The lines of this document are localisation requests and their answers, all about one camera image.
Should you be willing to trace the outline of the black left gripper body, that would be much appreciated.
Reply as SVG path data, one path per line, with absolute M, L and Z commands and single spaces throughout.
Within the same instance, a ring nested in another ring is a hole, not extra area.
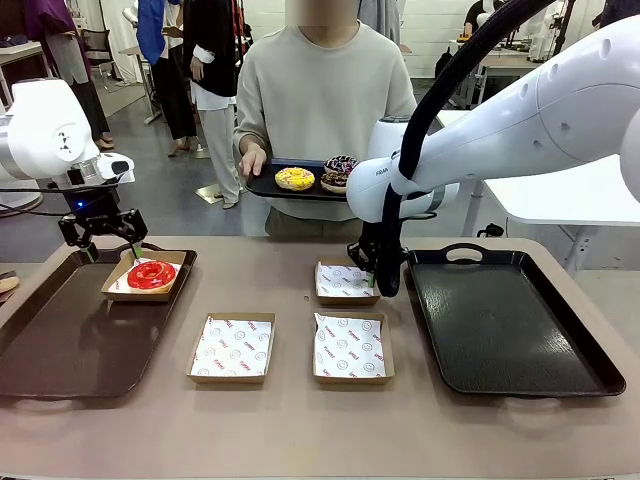
M 121 226 L 117 187 L 101 185 L 71 189 L 65 193 L 69 217 L 89 231 L 114 231 Z

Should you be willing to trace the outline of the red glazed donut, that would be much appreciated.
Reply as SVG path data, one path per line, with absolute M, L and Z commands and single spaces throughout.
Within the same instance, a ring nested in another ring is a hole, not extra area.
M 127 285 L 145 293 L 164 293 L 170 290 L 177 273 L 177 268 L 171 263 L 150 260 L 134 266 L 127 273 Z

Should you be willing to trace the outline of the chocolate donut white drizzle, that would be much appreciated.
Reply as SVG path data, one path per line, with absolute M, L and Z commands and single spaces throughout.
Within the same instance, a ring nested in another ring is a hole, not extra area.
M 345 195 L 348 177 L 349 175 L 344 173 L 325 172 L 320 179 L 320 184 L 325 191 Z

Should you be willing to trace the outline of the chocolate donut coloured sprinkles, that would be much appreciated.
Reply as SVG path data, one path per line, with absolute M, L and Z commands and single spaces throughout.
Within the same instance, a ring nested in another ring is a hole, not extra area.
M 358 160 L 348 155 L 336 155 L 328 158 L 324 163 L 326 173 L 349 176 L 358 165 Z

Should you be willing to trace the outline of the yellow sprinkled donut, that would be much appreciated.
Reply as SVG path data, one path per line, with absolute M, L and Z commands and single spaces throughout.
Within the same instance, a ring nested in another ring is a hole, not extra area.
M 315 175 L 304 168 L 286 167 L 274 175 L 277 186 L 288 191 L 305 191 L 315 183 Z

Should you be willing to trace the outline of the small black serving tray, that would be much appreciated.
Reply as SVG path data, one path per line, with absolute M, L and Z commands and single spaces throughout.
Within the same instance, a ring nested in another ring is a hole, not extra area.
M 304 191 L 292 191 L 280 188 L 275 180 L 275 175 L 284 168 L 300 167 L 314 174 L 314 184 Z M 264 198 L 278 198 L 286 200 L 309 200 L 322 202 L 347 201 L 345 194 L 336 194 L 324 190 L 320 178 L 324 174 L 324 163 L 317 160 L 272 158 L 262 167 L 259 176 L 250 175 L 246 180 L 245 188 Z

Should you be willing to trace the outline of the person's right forearm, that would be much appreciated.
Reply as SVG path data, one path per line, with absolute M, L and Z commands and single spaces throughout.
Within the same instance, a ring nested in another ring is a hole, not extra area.
M 251 148 L 258 146 L 265 150 L 268 142 L 264 116 L 260 109 L 239 106 L 234 140 L 240 154 L 244 155 Z

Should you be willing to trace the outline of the large brown plastic tray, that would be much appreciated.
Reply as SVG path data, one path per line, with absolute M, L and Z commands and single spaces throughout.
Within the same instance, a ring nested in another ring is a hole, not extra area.
M 108 276 L 126 246 L 92 261 L 71 253 L 0 326 L 0 398 L 58 401 L 117 398 L 142 379 L 197 254 L 178 250 L 181 269 L 165 301 L 116 301 Z

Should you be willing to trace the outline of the large black plastic tray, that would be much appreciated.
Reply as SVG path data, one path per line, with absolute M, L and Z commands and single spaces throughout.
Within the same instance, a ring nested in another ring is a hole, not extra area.
M 408 268 L 441 377 L 468 395 L 618 396 L 626 381 L 533 257 L 457 243 Z

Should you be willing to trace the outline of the person's right hand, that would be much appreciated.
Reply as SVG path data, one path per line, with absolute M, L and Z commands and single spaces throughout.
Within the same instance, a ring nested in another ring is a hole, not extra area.
M 251 145 L 242 155 L 241 169 L 245 177 L 250 175 L 259 176 L 262 167 L 267 162 L 267 153 L 259 145 Z

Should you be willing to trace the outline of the gold floor mat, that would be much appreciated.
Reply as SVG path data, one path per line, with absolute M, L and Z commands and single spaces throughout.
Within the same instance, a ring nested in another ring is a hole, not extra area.
M 218 202 L 226 203 L 221 193 L 220 186 L 217 183 L 201 187 L 195 191 L 195 194 L 209 204 Z

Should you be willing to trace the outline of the person in beige sweater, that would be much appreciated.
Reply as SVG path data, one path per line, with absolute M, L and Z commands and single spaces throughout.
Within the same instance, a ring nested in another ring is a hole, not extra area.
M 399 47 L 355 21 L 286 26 L 244 58 L 237 106 L 260 109 L 271 158 L 364 160 L 376 122 L 416 108 Z

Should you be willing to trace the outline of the person in blue top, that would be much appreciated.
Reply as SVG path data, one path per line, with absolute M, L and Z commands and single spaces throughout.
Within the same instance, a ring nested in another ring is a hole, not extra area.
M 197 137 L 183 72 L 182 0 L 137 1 L 136 37 L 173 138 L 168 156 L 176 157 L 190 151 Z

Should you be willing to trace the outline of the person in black jacket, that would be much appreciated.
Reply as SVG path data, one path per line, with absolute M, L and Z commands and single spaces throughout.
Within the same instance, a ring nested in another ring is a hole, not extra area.
M 217 197 L 230 209 L 241 184 L 234 158 L 237 93 L 235 0 L 184 0 L 185 71 L 219 184 Z

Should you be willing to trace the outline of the person in purple top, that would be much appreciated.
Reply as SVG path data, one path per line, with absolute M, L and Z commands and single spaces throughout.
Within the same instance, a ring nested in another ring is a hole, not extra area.
M 65 0 L 24 0 L 26 35 L 41 44 L 50 67 L 75 94 L 101 151 L 112 150 L 114 141 L 78 30 Z

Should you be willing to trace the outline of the black mesh chair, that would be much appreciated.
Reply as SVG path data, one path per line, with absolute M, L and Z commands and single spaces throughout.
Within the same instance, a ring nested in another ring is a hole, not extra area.
M 85 54 L 92 67 L 113 62 L 109 45 L 109 33 L 109 30 L 82 29 L 80 31 Z

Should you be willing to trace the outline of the white side table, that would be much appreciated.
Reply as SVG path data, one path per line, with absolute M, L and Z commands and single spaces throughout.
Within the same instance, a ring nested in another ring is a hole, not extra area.
M 28 58 L 39 58 L 46 75 L 49 78 L 54 77 L 42 45 L 39 42 L 28 41 L 21 45 L 0 47 L 0 88 L 4 94 L 4 99 L 6 100 L 5 106 L 7 108 L 12 106 L 13 96 L 9 83 L 4 75 L 3 67 Z

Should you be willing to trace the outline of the large white table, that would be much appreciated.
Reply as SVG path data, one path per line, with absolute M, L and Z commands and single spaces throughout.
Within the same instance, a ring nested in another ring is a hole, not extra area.
M 461 235 L 470 237 L 481 201 L 491 197 L 506 217 L 522 224 L 559 227 L 571 240 L 564 267 L 575 274 L 597 248 L 597 236 L 605 228 L 632 228 L 624 259 L 613 253 L 614 270 L 640 271 L 640 203 L 628 191 L 616 155 L 556 173 L 486 180 L 472 187 L 465 205 Z

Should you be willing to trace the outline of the background workbench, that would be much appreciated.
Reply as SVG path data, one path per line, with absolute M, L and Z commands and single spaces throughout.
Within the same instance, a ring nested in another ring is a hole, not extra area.
M 507 48 L 494 48 L 479 62 L 477 70 L 486 69 L 528 69 L 533 70 L 540 65 L 529 58 L 527 52 Z

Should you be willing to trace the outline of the black tripod pole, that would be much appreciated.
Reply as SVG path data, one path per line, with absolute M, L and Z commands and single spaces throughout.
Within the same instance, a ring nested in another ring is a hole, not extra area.
M 559 54 L 562 47 L 565 44 L 567 37 L 567 30 L 571 20 L 571 16 L 574 10 L 576 0 L 561 0 L 562 9 L 559 15 L 554 19 L 552 23 L 552 30 L 554 31 L 554 40 L 552 44 L 552 51 L 549 57 L 553 57 Z

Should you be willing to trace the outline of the person in dark top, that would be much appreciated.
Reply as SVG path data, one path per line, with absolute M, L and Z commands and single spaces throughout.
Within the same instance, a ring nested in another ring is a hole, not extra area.
M 601 28 L 635 15 L 640 15 L 640 0 L 606 0 L 602 12 L 592 20 L 592 26 Z

